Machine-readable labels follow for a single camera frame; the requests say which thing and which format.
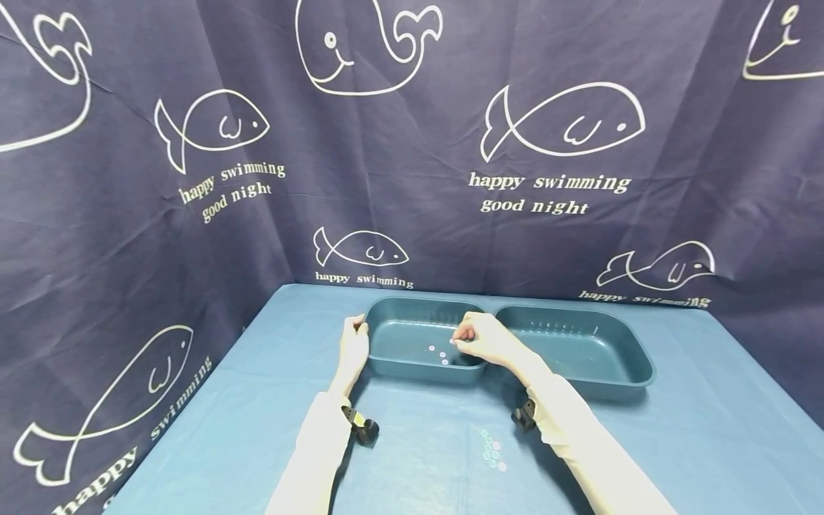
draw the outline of dark blue curtain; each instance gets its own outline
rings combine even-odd
[[[714,313],[824,422],[824,6],[0,0],[0,494],[98,513],[266,299]]]

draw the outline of tray compartment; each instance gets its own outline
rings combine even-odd
[[[655,380],[638,337],[602,311],[505,306],[496,317],[581,395],[624,400]]]
[[[449,343],[467,311],[483,312],[469,302],[428,298],[385,297],[375,302],[366,318],[371,369],[382,376],[423,381],[464,385],[477,381],[486,361]]]

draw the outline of table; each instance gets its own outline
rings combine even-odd
[[[658,379],[632,405],[591,406],[681,515],[824,506],[824,432],[705,311],[291,284],[271,297],[106,515],[262,514],[309,404],[334,374],[344,317],[387,296],[618,316]],[[509,418],[523,393],[512,379],[491,366],[472,387],[365,372],[353,399],[381,435],[373,448],[352,445],[332,513],[591,513],[563,462]],[[485,460],[486,435],[505,471]]]

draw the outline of hand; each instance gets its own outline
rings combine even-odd
[[[352,387],[366,366],[369,358],[369,324],[363,322],[365,318],[365,315],[358,315],[344,320],[338,371],[329,388],[330,393],[349,398]]]
[[[527,370],[543,363],[541,357],[489,313],[468,311],[450,342],[463,353],[508,368],[526,387],[529,387]]]

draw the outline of fish drawing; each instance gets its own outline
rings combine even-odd
[[[307,14],[309,9],[306,4],[316,4],[316,12]],[[420,69],[421,63],[424,61],[424,48],[427,36],[431,36],[433,40],[441,39],[443,32],[443,14],[439,7],[430,5],[418,13],[411,11],[401,11],[395,16],[392,23],[392,39],[394,44],[399,44],[402,41],[408,42],[410,47],[407,55],[399,55],[390,43],[389,36],[386,34],[386,27],[383,21],[383,13],[381,6],[377,0],[372,0],[373,11],[371,14],[374,18],[369,20],[375,31],[380,31],[380,39],[386,52],[391,59],[405,67],[405,71],[400,77],[388,78],[389,74],[382,73],[384,80],[388,80],[391,84],[387,87],[369,88],[356,87],[361,86],[358,81],[349,77],[348,84],[352,85],[357,91],[350,91],[352,87],[346,87],[340,80],[335,79],[348,68],[355,70],[361,67],[364,70],[373,72],[372,67],[374,62],[368,59],[365,52],[355,51],[347,48],[346,43],[341,41],[341,35],[347,35],[347,30],[335,30],[331,25],[328,13],[330,11],[327,2],[318,2],[317,0],[297,0],[297,7],[295,8],[295,37],[297,38],[297,51],[301,56],[303,68],[311,79],[311,83],[324,93],[341,96],[372,96],[381,95],[390,91],[395,91],[403,87],[407,82],[412,80],[412,77]],[[323,20],[319,21],[313,15],[322,15]],[[412,21],[416,26],[426,27],[419,38],[415,38],[409,32],[399,32],[399,24],[402,21]]]
[[[667,250],[647,266],[635,268],[632,259],[635,251],[625,252],[612,258],[606,270],[598,275],[595,282],[603,286],[617,279],[628,278],[635,284],[657,290],[671,292],[702,275],[715,275],[715,258],[709,247],[700,241],[685,241]],[[662,275],[668,272],[666,282]]]
[[[824,41],[818,39],[821,37],[821,30],[817,27],[822,14],[808,13],[806,19],[799,19],[801,7],[792,2],[786,10],[776,13],[780,13],[780,18],[773,17],[770,14],[774,4],[775,0],[770,0],[752,33],[742,70],[744,78],[751,81],[784,81],[824,77],[824,60],[820,57]],[[815,7],[821,9],[817,5],[810,7],[813,10]],[[799,30],[797,27],[802,21],[809,21],[804,27],[806,30]],[[806,43],[799,44],[802,36]]]
[[[490,118],[493,110],[499,115],[496,118],[506,122],[500,129]],[[614,82],[570,87],[542,101],[516,122],[509,113],[507,85],[492,97],[484,120],[486,132],[480,140],[480,155],[486,162],[510,134],[536,152],[571,157],[615,147],[647,127],[641,103],[632,91]]]
[[[155,104],[154,122],[166,142],[169,163],[183,175],[187,145],[206,152],[225,152],[254,143],[269,132],[269,121],[257,106],[228,89],[210,91],[194,101],[179,128],[160,99]],[[196,128],[197,143],[190,138],[190,128]]]
[[[385,234],[374,231],[350,232],[332,245],[321,227],[312,238],[315,243],[315,260],[326,266],[331,255],[347,261],[369,266],[401,265],[410,260],[398,242]]]
[[[103,392],[101,398],[91,408],[81,427],[76,432],[69,434],[54,433],[42,428],[38,423],[32,422],[23,434],[17,439],[14,446],[14,460],[22,465],[35,468],[35,478],[43,486],[60,486],[68,484],[72,479],[72,465],[74,463],[75,452],[80,442],[92,438],[119,431],[122,428],[134,424],[159,405],[169,390],[175,385],[192,345],[194,331],[185,325],[171,325],[155,334],[139,351],[132,360],[120,371],[120,374],[111,382]],[[150,354],[164,352],[165,362],[158,363]],[[139,387],[143,386],[146,391],[138,401]],[[114,414],[122,409],[124,402],[134,403],[134,411],[139,413],[134,416],[122,416],[113,419]],[[24,445],[38,442],[41,445],[47,442],[62,442],[66,445],[65,454],[50,455],[49,457],[36,460],[27,457]],[[44,471],[44,463],[60,460],[62,471],[54,476]]]
[[[47,105],[38,106],[39,109],[36,110],[36,118],[30,117],[33,119],[14,119],[14,116],[17,114],[15,110],[19,110],[21,107],[11,103],[10,106],[5,108],[3,118],[4,122],[8,124],[7,127],[13,130],[16,135],[8,137],[5,134],[0,135],[0,152],[9,152],[11,150],[46,143],[53,139],[65,136],[66,134],[71,133],[74,129],[80,127],[86,119],[91,106],[91,83],[89,81],[89,73],[86,69],[86,61],[84,60],[83,55],[85,54],[86,56],[91,57],[91,41],[89,41],[89,36],[86,33],[86,29],[83,27],[83,24],[70,12],[62,13],[57,20],[43,14],[38,14],[34,17],[33,24],[35,38],[37,39],[37,47],[35,47],[23,35],[20,27],[14,21],[14,18],[12,18],[11,13],[9,13],[6,7],[0,2],[0,21],[3,19],[5,19],[6,23],[11,27],[12,32],[16,37],[16,41],[22,44],[22,46],[28,51],[28,57],[34,59],[36,64],[39,65],[39,68],[37,69],[42,68],[55,80],[61,82],[65,86],[83,89],[84,95],[82,107],[79,108],[80,112],[72,115],[73,119],[70,121],[59,122],[62,126],[57,127],[56,129],[51,129],[46,133],[43,132],[41,126],[43,116],[45,116],[48,111]],[[46,43],[43,34],[45,27],[50,27],[52,34],[54,34],[54,30],[59,31],[60,34],[66,34],[67,30],[74,29],[77,32],[77,41],[74,43],[71,50],[60,44],[48,44]],[[11,52],[11,50],[4,48],[3,52]],[[51,58],[50,62],[47,62],[44,59],[45,56]],[[17,63],[11,61],[10,58],[4,58],[4,68],[5,69],[3,71],[5,73],[12,75],[12,78],[8,81],[8,84],[6,84],[6,81],[3,80],[4,86],[13,86],[15,83],[19,82],[21,77],[24,77],[26,80],[28,80],[28,77],[36,77],[33,70],[19,68]],[[15,96],[17,92],[14,89],[11,91],[5,90],[4,94],[6,96]],[[21,111],[19,114],[20,116],[30,115],[30,113],[24,111]],[[24,128],[28,127],[30,123],[36,124],[37,128],[31,129],[31,133],[21,136],[20,132]]]

